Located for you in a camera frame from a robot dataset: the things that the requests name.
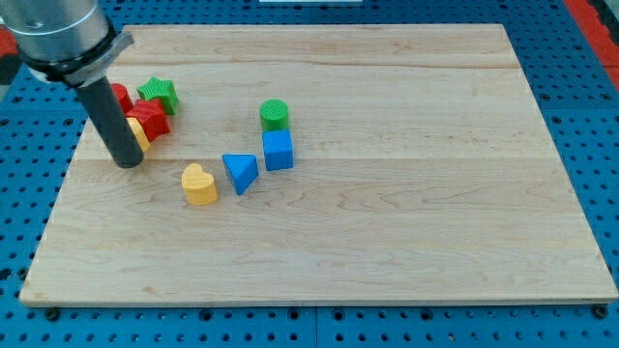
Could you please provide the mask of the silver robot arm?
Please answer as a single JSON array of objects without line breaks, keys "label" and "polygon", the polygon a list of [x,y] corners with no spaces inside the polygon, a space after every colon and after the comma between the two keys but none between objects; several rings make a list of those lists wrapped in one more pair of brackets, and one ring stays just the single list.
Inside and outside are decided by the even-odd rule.
[{"label": "silver robot arm", "polygon": [[35,77],[75,89],[117,166],[139,165],[143,151],[106,77],[132,35],[117,32],[96,0],[1,0],[1,18]]}]

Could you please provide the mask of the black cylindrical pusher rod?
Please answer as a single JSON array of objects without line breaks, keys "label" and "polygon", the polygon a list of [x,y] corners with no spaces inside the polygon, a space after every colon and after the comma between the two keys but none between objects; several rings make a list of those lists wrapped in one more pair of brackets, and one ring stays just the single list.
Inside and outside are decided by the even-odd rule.
[{"label": "black cylindrical pusher rod", "polygon": [[78,87],[76,94],[116,165],[127,169],[141,164],[143,151],[107,78]]}]

